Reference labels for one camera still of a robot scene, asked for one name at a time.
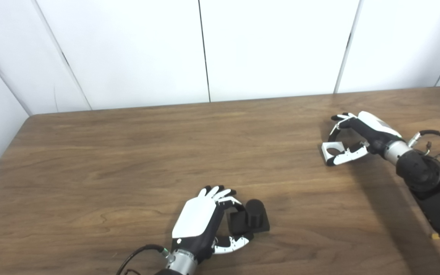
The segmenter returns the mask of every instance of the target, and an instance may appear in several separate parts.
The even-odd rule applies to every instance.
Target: black cylinder
[[[260,200],[249,200],[246,203],[246,223],[250,228],[260,228],[263,222],[264,204]]]

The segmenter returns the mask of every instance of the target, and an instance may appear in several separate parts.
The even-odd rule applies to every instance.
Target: wood grain
[[[440,274],[440,240],[391,164],[323,164],[330,116],[360,110],[409,139],[440,130],[440,87],[32,116],[0,160],[0,275],[114,274],[139,246],[169,247],[207,184],[262,200],[271,232],[198,275]]]

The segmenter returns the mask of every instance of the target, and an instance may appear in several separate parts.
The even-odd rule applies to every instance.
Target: wooden table
[[[330,116],[361,110],[410,139],[440,130],[440,87],[32,116],[0,160],[0,275],[114,274],[137,247],[170,247],[207,184],[262,200],[271,231],[196,275],[440,275],[440,240],[391,164],[324,165]]]

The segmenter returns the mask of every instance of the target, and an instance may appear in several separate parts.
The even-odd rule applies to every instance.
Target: silver cylindrical joint
[[[182,275],[193,275],[198,262],[194,255],[186,250],[176,249],[168,257],[167,269],[174,270]]]
[[[396,165],[398,159],[410,150],[412,150],[412,148],[410,148],[407,143],[403,141],[394,141],[386,148],[384,156],[387,161]]]
[[[410,148],[414,148],[415,144],[417,144],[417,142],[419,141],[420,137],[421,137],[421,133],[417,132],[415,134],[415,136],[408,141],[408,146]]]

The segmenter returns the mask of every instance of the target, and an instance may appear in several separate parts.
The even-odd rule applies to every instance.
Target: robotic hand
[[[418,132],[408,143],[388,124],[367,112],[358,116],[352,113],[335,115],[337,121],[330,132],[328,142],[323,143],[322,151],[328,166],[349,162],[367,155],[378,154],[396,166],[396,174],[404,179],[412,196],[427,217],[432,228],[440,235],[440,162],[438,156],[429,156],[430,146],[426,153],[413,149],[418,139],[425,134],[436,134],[435,130]],[[344,151],[341,142],[335,142],[341,129],[353,129],[366,141],[360,141]],[[334,148],[344,153],[330,154],[327,149]]]
[[[167,259],[166,268],[155,275],[193,275],[197,265],[213,254],[234,252],[249,243],[254,238],[253,233],[268,231],[269,221],[262,202],[249,200],[244,207],[233,197],[235,194],[236,191],[223,186],[203,188],[197,197],[186,202],[176,221],[171,253],[157,245],[141,247],[122,264],[117,275],[133,256],[145,249],[155,249]],[[237,209],[229,219],[233,235],[217,236],[223,214],[231,207]]]
[[[252,233],[216,236],[225,210],[230,207],[244,210],[241,202],[233,197],[235,194],[234,190],[223,186],[206,186],[196,198],[186,202],[173,229],[168,274],[193,275],[196,266],[212,254],[234,252],[252,240]]]

